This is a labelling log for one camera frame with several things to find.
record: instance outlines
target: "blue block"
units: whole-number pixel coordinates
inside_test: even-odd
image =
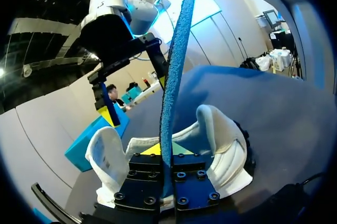
[[[122,96],[122,100],[125,104],[129,104],[133,99],[139,96],[142,93],[142,89],[137,86],[130,89]]]
[[[35,214],[35,216],[37,216],[40,221],[43,223],[43,224],[49,224],[49,223],[52,223],[51,220],[49,220],[47,217],[45,217],[39,210],[37,210],[36,208],[33,209],[33,213]]]
[[[118,115],[118,118],[121,122],[121,125],[115,127],[115,130],[118,132],[120,137],[122,137],[130,119],[117,104],[114,104],[114,107]],[[89,145],[91,137],[95,134],[95,132],[98,129],[101,129],[105,126],[110,126],[110,124],[102,116],[99,116],[81,133],[81,135],[65,152],[64,155],[80,171],[84,172],[92,169],[90,163],[85,159],[85,152]]]

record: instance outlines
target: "man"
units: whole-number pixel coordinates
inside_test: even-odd
[[[130,106],[125,105],[125,103],[118,98],[118,91],[114,84],[110,84],[109,86],[107,86],[106,90],[107,90],[110,100],[113,103],[117,103],[122,108],[123,111],[128,111],[131,109]]]

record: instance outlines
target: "white fabric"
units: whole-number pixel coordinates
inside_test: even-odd
[[[196,117],[197,122],[174,134],[172,140],[178,144],[198,141],[192,144],[196,149],[189,150],[201,154],[209,151],[206,148],[200,149],[202,139],[208,141],[214,160],[207,175],[220,197],[228,197],[246,187],[253,179],[243,169],[247,155],[244,136],[234,121],[214,106],[200,105]],[[113,195],[119,191],[127,176],[128,161],[132,155],[141,153],[158,142],[158,137],[131,138],[124,153],[121,139],[113,128],[98,130],[86,153],[87,160],[102,181],[102,187],[96,191],[97,201],[114,207]],[[173,196],[165,198],[163,202],[161,211],[174,207]]]

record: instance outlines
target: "white bag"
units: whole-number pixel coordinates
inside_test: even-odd
[[[271,59],[270,56],[267,55],[267,56],[256,58],[255,61],[260,67],[261,71],[267,71],[270,67],[270,59]]]

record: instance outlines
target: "blue table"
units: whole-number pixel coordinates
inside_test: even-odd
[[[158,135],[161,104],[162,91],[158,91],[127,113],[124,149],[131,137]],[[194,68],[182,78],[174,132],[196,121],[200,104],[216,106],[250,134],[257,167],[253,182],[232,196],[239,212],[259,205],[287,183],[323,171],[329,161],[337,136],[335,97],[309,83],[247,69]],[[317,183],[308,184],[308,192]],[[91,213],[100,186],[93,171],[82,173],[66,210],[74,215]]]

